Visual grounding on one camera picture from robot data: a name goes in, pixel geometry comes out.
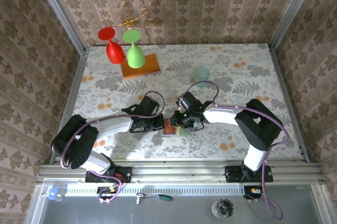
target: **floral tablecloth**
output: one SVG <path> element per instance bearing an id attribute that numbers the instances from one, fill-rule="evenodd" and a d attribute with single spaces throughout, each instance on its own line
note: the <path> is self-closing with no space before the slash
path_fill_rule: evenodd
<path id="1" fill-rule="evenodd" d="M 91 47 L 74 114 L 95 118 L 138 104 L 149 90 L 163 92 L 167 104 L 164 117 L 176 109 L 175 100 L 188 85 L 179 82 L 182 63 L 207 67 L 210 80 L 220 87 L 218 104 L 245 104 L 261 100 L 280 118 L 290 141 L 272 151 L 271 157 L 301 158 L 270 52 L 266 44 L 146 45 L 145 55 L 155 53 L 161 71 L 123 79 L 120 65 L 111 64 L 105 47 Z M 201 102 L 212 100 L 213 86 L 192 88 Z M 277 141 L 284 137 L 280 134 Z M 114 159 L 145 158 L 244 158 L 249 143 L 238 126 L 207 124 L 190 137 L 160 138 L 157 132 L 118 133 L 96 141 L 94 150 Z"/>

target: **metal frame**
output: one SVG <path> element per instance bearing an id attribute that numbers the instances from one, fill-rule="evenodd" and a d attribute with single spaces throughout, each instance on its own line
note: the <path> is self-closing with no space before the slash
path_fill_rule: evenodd
<path id="1" fill-rule="evenodd" d="M 77 98 L 77 94 L 78 91 L 80 89 L 80 85 L 81 85 L 81 79 L 83 77 L 83 73 L 86 67 L 86 61 L 88 59 L 88 55 L 89 55 L 89 51 L 90 48 L 87 48 L 84 52 L 84 54 L 80 57 L 80 60 L 78 61 L 78 65 L 77 65 L 77 69 L 74 75 L 74 79 L 73 79 L 73 83 L 72 83 L 72 87 L 70 88 L 69 91 L 69 96 L 68 96 L 68 100 L 67 103 L 65 105 L 64 108 L 64 112 L 62 115 L 62 119 L 61 119 L 61 123 L 60 126 L 58 128 L 58 131 L 60 131 L 63 126 L 65 125 L 65 123 L 67 123 L 67 121 L 71 118 L 71 116 L 73 115 L 73 111 L 74 111 L 74 107 L 76 104 L 76 98 Z M 53 164 L 56 158 L 56 154 L 53 151 L 51 158 L 49 160 L 49 164 Z"/>
<path id="2" fill-rule="evenodd" d="M 117 160 L 117 166 L 133 167 L 131 184 L 143 186 L 211 186 L 224 185 L 224 167 L 240 165 L 237 161 L 129 161 Z M 270 185 L 323 183 L 317 163 L 303 161 L 270 160 L 274 182 Z M 63 169 L 59 165 L 42 165 L 37 184 L 81 184 L 85 182 L 86 170 Z M 235 183 L 258 185 L 259 183 Z"/>
<path id="3" fill-rule="evenodd" d="M 333 208 L 328 189 L 325 184 L 313 184 L 311 185 L 314 193 L 315 201 L 320 212 L 322 222 L 325 223 L 337 223 L 337 217 Z"/>
<path id="4" fill-rule="evenodd" d="M 285 9 L 284 14 L 281 17 L 279 24 L 276 27 L 276 30 L 269 41 L 269 45 L 274 50 L 278 47 L 281 42 L 286 30 L 289 28 L 291 22 L 293 21 L 295 15 L 300 9 L 304 0 L 290 0 L 289 5 Z"/>
<path id="5" fill-rule="evenodd" d="M 294 128 L 294 133 L 296 135 L 296 139 L 301 146 L 304 160 L 306 162 L 310 162 L 308 150 L 306 149 L 306 146 L 305 146 L 305 142 L 304 142 L 304 139 L 303 139 L 303 136 L 302 136 L 302 133 L 301 133 L 299 122 L 296 118 L 294 107 L 292 106 L 290 96 L 289 96 L 289 93 L 288 93 L 288 90 L 287 90 L 287 87 L 286 87 L 286 84 L 285 84 L 285 81 L 284 81 L 284 78 L 283 78 L 283 75 L 282 75 L 282 72 L 281 72 L 281 68 L 280 68 L 279 62 L 278 62 L 276 54 L 275 54 L 275 50 L 272 47 L 270 47 L 269 50 L 270 50 L 271 58 L 272 58 L 272 61 L 273 61 L 273 64 L 274 64 L 274 68 L 275 68 L 275 71 L 276 71 L 277 78 L 279 79 L 281 91 L 282 91 L 282 94 L 284 96 L 284 101 L 285 101 L 286 107 L 289 111 L 289 117 L 290 117 L 291 124 L 293 125 L 293 128 Z"/>
<path id="6" fill-rule="evenodd" d="M 77 34 L 76 29 L 72 25 L 71 21 L 69 20 L 67 14 L 65 13 L 60 0 L 48 0 L 49 4 L 53 8 L 57 18 L 60 20 L 63 28 L 66 30 L 67 34 L 69 35 L 69 38 L 71 39 L 73 45 L 77 49 L 78 53 L 82 56 L 84 54 L 84 44 L 82 43 L 82 40 Z"/>
<path id="7" fill-rule="evenodd" d="M 240 188 L 243 183 L 227 183 L 224 175 L 224 167 L 227 165 L 240 165 L 240 160 L 234 161 L 137 161 L 137 160 L 117 160 L 116 165 L 133 167 L 131 184 L 125 185 L 125 196 L 130 193 L 140 191 L 144 187 L 160 188 L 167 190 L 175 189 L 195 189 L 211 188 L 215 194 L 228 188 Z M 318 209 L 324 223 L 334 223 L 332 203 L 326 192 L 326 187 L 320 185 L 324 182 L 324 176 L 320 173 L 317 163 L 305 163 L 304 161 L 290 160 L 269 160 L 268 165 L 272 167 L 274 182 L 267 183 L 267 186 L 274 185 L 312 185 L 313 193 L 322 196 L 316 199 Z M 66 192 L 66 196 L 82 197 L 82 193 L 95 194 L 98 186 L 110 186 L 110 183 L 85 183 L 84 169 L 63 169 L 59 165 L 42 165 L 37 185 L 33 194 L 33 199 L 29 207 L 26 223 L 39 223 L 42 217 L 43 208 L 47 199 L 47 193 L 51 187 L 61 188 Z M 259 183 L 245 183 L 244 185 L 259 185 Z M 180 196 L 208 196 L 209 192 L 199 191 L 189 192 Z"/>

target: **wire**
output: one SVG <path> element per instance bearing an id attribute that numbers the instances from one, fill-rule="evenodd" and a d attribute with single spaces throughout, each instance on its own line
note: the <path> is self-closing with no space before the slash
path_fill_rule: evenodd
<path id="1" fill-rule="evenodd" d="M 158 94 L 162 100 L 163 100 L 163 107 L 162 109 L 159 111 L 159 113 L 155 113 L 153 115 L 149 115 L 149 116 L 144 116 L 144 115 L 134 115 L 134 114 L 120 114 L 120 115 L 109 115 L 109 116 L 105 116 L 103 118 L 100 118 L 100 119 L 97 119 L 97 120 L 92 120 L 92 121 L 89 121 L 87 123 L 85 123 L 83 126 L 81 126 L 74 134 L 73 136 L 70 138 L 70 140 L 67 142 L 66 146 L 64 147 L 63 149 L 63 152 L 61 154 L 61 160 L 60 160 L 60 164 L 61 164 L 61 167 L 64 168 L 64 169 L 69 169 L 70 166 L 68 163 L 65 163 L 64 162 L 64 157 L 70 147 L 70 145 L 72 144 L 72 142 L 76 139 L 76 136 L 78 134 L 81 133 L 81 131 L 86 128 L 88 125 L 91 125 L 91 124 L 95 124 L 95 123 L 99 123 L 101 121 L 105 121 L 105 120 L 110 120 L 110 119 L 114 119 L 114 118 L 123 118 L 123 117 L 136 117 L 136 118 L 144 118 L 144 119 L 151 119 L 151 118 L 155 118 L 157 116 L 159 116 L 165 109 L 165 98 L 162 96 L 162 94 L 160 94 L 159 92 L 156 92 L 156 91 L 148 91 L 145 93 L 144 96 L 147 96 L 149 93 L 155 93 L 155 94 Z"/>
<path id="2" fill-rule="evenodd" d="M 202 125 L 202 128 L 198 128 L 198 129 L 195 129 L 195 130 L 192 130 L 192 128 L 189 128 L 192 132 L 197 132 L 197 131 L 200 131 L 200 130 L 203 130 L 205 128 L 204 126 L 204 123 L 201 122 L 201 125 Z"/>
<path id="3" fill-rule="evenodd" d="M 121 174 L 116 173 L 115 176 L 118 177 L 119 180 L 121 180 L 123 184 L 125 183 L 125 178 Z"/>
<path id="4" fill-rule="evenodd" d="M 251 199 L 253 199 L 253 200 L 258 200 L 258 201 L 264 201 L 264 200 L 265 200 L 265 198 L 264 198 L 264 199 L 261 199 L 261 198 L 259 198 L 259 199 L 253 198 L 253 197 L 250 196 L 249 194 L 246 194 L 245 196 L 247 196 L 247 197 L 249 197 L 249 198 L 251 198 Z M 281 216 L 280 216 L 280 217 L 276 217 L 275 215 L 273 215 L 273 216 L 274 216 L 277 220 L 282 220 L 282 219 L 283 219 L 283 212 L 282 212 L 280 206 L 279 206 L 275 201 L 273 201 L 273 200 L 271 200 L 271 199 L 267 199 L 267 201 L 268 201 L 267 206 L 269 205 L 269 203 L 271 203 L 271 204 L 273 204 L 273 205 L 280 211 L 280 213 L 281 213 Z"/>
<path id="5" fill-rule="evenodd" d="M 106 202 L 110 202 L 111 200 L 113 200 L 114 198 L 116 198 L 117 195 L 121 192 L 121 190 L 122 190 L 122 182 L 120 181 L 120 179 L 115 178 L 115 177 L 111 177 L 111 176 L 100 175 L 100 174 L 96 173 L 96 172 L 93 171 L 93 170 L 90 170 L 90 172 L 91 172 L 92 174 L 94 174 L 95 176 L 98 176 L 98 177 L 101 177 L 101 178 L 111 178 L 111 179 L 114 179 L 114 180 L 116 180 L 116 181 L 118 182 L 118 189 L 117 189 L 115 195 L 113 195 L 113 196 L 112 196 L 111 198 L 109 198 L 109 199 L 106 199 Z M 105 189 L 103 189 L 102 191 L 100 191 L 100 193 L 99 193 L 99 195 L 98 195 L 98 198 L 99 198 L 99 199 L 101 199 L 102 193 L 105 192 L 107 189 L 108 189 L 108 188 L 105 188 Z"/>
<path id="6" fill-rule="evenodd" d="M 202 80 L 202 81 L 198 81 L 198 82 L 195 82 L 195 83 L 193 83 L 193 84 L 191 84 L 191 86 L 190 87 L 188 87 L 187 88 L 187 90 L 183 93 L 183 94 L 181 94 L 180 96 L 179 96 L 179 98 L 181 98 L 187 91 L 189 91 L 193 86 L 195 86 L 196 84 L 198 84 L 198 83 L 210 83 L 210 84 L 213 84 L 215 87 L 216 87 L 216 94 L 215 94 L 215 96 L 214 96 L 214 98 L 213 98 L 213 100 L 212 100 L 212 102 L 215 104 L 215 99 L 216 99 L 216 97 L 217 97 L 217 95 L 219 94 L 219 86 L 216 84 L 216 83 L 214 83 L 214 82 L 212 82 L 212 81 L 208 81 L 208 80 Z"/>
<path id="7" fill-rule="evenodd" d="M 213 104 L 214 104 L 217 108 L 231 109 L 231 110 L 232 110 L 232 109 L 236 109 L 236 110 L 247 110 L 247 111 L 256 113 L 256 114 L 258 114 L 258 115 L 260 115 L 260 116 L 263 116 L 263 117 L 269 119 L 269 120 L 272 121 L 273 123 L 275 123 L 275 124 L 276 124 L 276 125 L 277 125 L 277 126 L 284 132 L 284 134 L 285 134 L 285 136 L 286 136 L 285 140 L 284 140 L 284 141 L 281 141 L 281 142 L 278 142 L 278 143 L 275 143 L 275 144 L 273 144 L 273 145 L 271 145 L 271 146 L 269 147 L 269 149 L 267 150 L 267 153 L 266 153 L 266 155 L 265 155 L 265 157 L 264 157 L 264 159 L 263 159 L 263 162 L 262 162 L 262 183 L 261 183 L 262 189 L 263 189 L 263 197 L 264 197 L 264 200 L 265 200 L 265 203 L 266 203 L 266 205 L 267 205 L 267 208 L 268 208 L 269 212 L 272 214 L 272 216 L 274 216 L 275 219 L 277 219 L 277 220 L 282 220 L 282 219 L 283 219 L 283 212 L 282 212 L 281 208 L 279 207 L 279 205 L 277 205 L 276 202 L 274 202 L 274 201 L 272 201 L 272 200 L 270 200 L 270 199 L 267 198 L 267 189 L 266 189 L 266 186 L 265 186 L 265 174 L 264 174 L 264 171 L 265 171 L 265 163 L 266 163 L 267 158 L 269 157 L 269 154 L 270 154 L 271 150 L 272 150 L 274 147 L 278 146 L 278 145 L 282 145 L 282 144 L 285 144 L 285 143 L 288 142 L 288 140 L 289 140 L 289 138 L 290 138 L 288 131 L 285 129 L 285 127 L 284 127 L 280 122 L 278 122 L 276 119 L 274 119 L 273 117 L 269 116 L 268 114 L 265 114 L 264 112 L 260 112 L 260 111 L 258 111 L 258 110 L 255 110 L 255 109 L 252 109 L 252 108 L 248 108 L 248 107 L 243 107 L 243 106 L 235 106 L 235 105 L 217 105 L 217 104 L 215 103 L 215 99 L 217 98 L 217 96 L 218 96 L 218 94 L 219 94 L 219 86 L 218 86 L 216 83 L 212 82 L 212 81 L 208 81 L 208 80 L 207 80 L 207 81 L 198 81 L 198 82 L 195 82 L 195 83 L 193 83 L 189 88 L 187 88 L 186 91 L 188 91 L 188 90 L 189 90 L 190 88 L 192 88 L 194 85 L 199 84 L 199 83 L 210 83 L 210 84 L 213 84 L 213 85 L 216 87 L 216 94 L 215 94 L 215 96 L 214 96 L 212 102 L 213 102 Z M 276 206 L 276 208 L 278 208 L 278 210 L 279 210 L 280 213 L 281 213 L 281 216 L 280 216 L 280 217 L 277 217 L 276 214 L 272 211 L 272 209 L 271 209 L 271 207 L 270 207 L 270 203 L 273 204 L 274 206 Z"/>
<path id="8" fill-rule="evenodd" d="M 105 192 L 108 192 L 108 191 L 110 191 L 110 187 L 104 187 L 104 188 L 99 192 L 97 198 L 98 198 L 100 201 L 101 201 L 101 200 L 103 201 L 103 199 L 102 199 L 102 194 L 105 193 Z"/>

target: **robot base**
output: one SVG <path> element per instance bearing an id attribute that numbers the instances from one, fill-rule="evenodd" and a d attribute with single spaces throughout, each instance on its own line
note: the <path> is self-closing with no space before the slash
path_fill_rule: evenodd
<path id="1" fill-rule="evenodd" d="M 121 174 L 125 178 L 124 183 L 130 183 L 131 182 L 131 173 L 132 173 L 132 168 L 131 167 L 118 167 L 116 166 L 113 170 L 113 172 L 107 171 L 108 174 L 104 174 L 107 176 L 115 176 L 115 174 Z M 109 178 L 101 178 L 97 177 L 91 172 L 87 172 L 85 175 L 85 182 L 86 183 L 107 183 L 107 182 L 113 182 L 115 183 L 116 180 L 114 179 L 109 179 Z"/>
<path id="2" fill-rule="evenodd" d="M 256 171 L 256 175 L 248 180 L 247 178 L 243 178 L 242 176 L 242 168 L 241 166 L 226 166 L 225 167 L 225 175 L 227 183 L 261 183 L 262 182 L 262 167 L 260 167 Z M 264 181 L 265 182 L 273 182 L 273 174 L 270 166 L 265 166 L 264 170 Z"/>

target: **green wine glass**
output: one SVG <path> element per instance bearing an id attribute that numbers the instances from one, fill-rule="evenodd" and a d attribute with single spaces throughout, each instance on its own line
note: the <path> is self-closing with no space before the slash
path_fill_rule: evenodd
<path id="1" fill-rule="evenodd" d="M 127 63 L 130 67 L 138 69 L 145 64 L 145 56 L 143 50 L 135 44 L 141 38 L 141 33 L 137 30 L 127 30 L 123 33 L 123 40 L 131 43 L 131 47 L 127 51 Z"/>

